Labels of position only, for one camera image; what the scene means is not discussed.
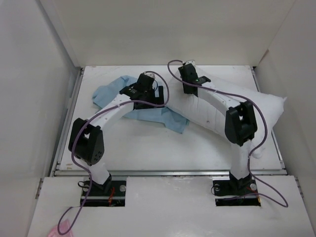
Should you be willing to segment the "light blue pillowcase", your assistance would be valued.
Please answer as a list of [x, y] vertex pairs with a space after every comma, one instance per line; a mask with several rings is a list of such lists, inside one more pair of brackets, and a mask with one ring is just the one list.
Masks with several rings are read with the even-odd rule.
[[[92, 95], [93, 104], [101, 109], [106, 107], [114, 100], [121, 89], [136, 81], [137, 78], [135, 77], [121, 76], [108, 85], [98, 87]], [[186, 126], [190, 123], [187, 118], [172, 111], [168, 107], [134, 110], [125, 114], [124, 117], [128, 119], [162, 123], [166, 128], [177, 133], [183, 133]]]

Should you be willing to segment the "white pillow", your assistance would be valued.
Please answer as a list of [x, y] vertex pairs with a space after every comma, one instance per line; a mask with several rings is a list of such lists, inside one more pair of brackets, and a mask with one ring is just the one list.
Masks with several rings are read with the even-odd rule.
[[[284, 111], [283, 105], [286, 101], [285, 98], [239, 86], [233, 82], [215, 77], [200, 68], [196, 68], [196, 71], [199, 76], [206, 76], [211, 79], [218, 90], [245, 96], [259, 107], [259, 109], [254, 109], [258, 130], [252, 140], [252, 148], [259, 145], [265, 135], [264, 124], [259, 114], [260, 112], [263, 114], [267, 124], [267, 133], [271, 133], [274, 125]], [[186, 117], [188, 120], [219, 134], [223, 138], [226, 137], [224, 133], [224, 115], [222, 115], [214, 106], [194, 95], [185, 94], [183, 91], [183, 84], [175, 78], [169, 79], [168, 86], [170, 96], [167, 107], [169, 109]]]

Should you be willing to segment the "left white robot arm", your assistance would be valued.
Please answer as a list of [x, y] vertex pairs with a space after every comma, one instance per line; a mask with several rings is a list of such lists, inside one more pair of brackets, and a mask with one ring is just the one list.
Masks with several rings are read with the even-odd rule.
[[95, 115], [77, 118], [71, 129], [68, 149], [72, 161], [89, 175], [94, 191], [105, 196], [110, 192], [112, 177], [102, 160], [105, 153], [104, 133], [124, 115], [142, 109], [164, 107], [170, 97], [167, 84], [153, 88], [157, 74], [141, 73], [137, 81], [121, 89], [114, 99]]

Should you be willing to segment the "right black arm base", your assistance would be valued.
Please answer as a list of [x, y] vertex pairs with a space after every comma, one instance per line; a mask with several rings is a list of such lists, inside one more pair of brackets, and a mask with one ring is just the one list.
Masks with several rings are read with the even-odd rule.
[[256, 181], [250, 176], [241, 180], [236, 180], [234, 177], [215, 179], [211, 191], [215, 196], [217, 207], [261, 206]]

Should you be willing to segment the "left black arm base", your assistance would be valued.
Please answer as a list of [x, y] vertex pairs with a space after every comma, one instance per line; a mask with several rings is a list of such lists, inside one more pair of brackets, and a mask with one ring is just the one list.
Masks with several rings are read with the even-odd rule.
[[126, 195], [126, 180], [114, 179], [107, 181], [105, 186], [92, 182], [90, 192], [90, 179], [78, 181], [78, 186], [81, 188], [80, 205], [85, 200], [83, 206], [86, 207], [124, 207]]

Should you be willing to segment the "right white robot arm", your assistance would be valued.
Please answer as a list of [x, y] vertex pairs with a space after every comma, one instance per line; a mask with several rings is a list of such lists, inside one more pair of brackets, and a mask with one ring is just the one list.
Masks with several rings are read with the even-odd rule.
[[224, 195], [244, 195], [251, 184], [247, 163], [251, 140], [257, 131], [253, 104], [240, 102], [226, 94], [216, 93], [215, 84], [206, 76], [199, 77], [191, 63], [178, 68], [185, 94], [193, 94], [215, 107], [225, 117], [224, 133], [231, 143], [232, 167], [227, 181], [228, 189], [221, 188]]

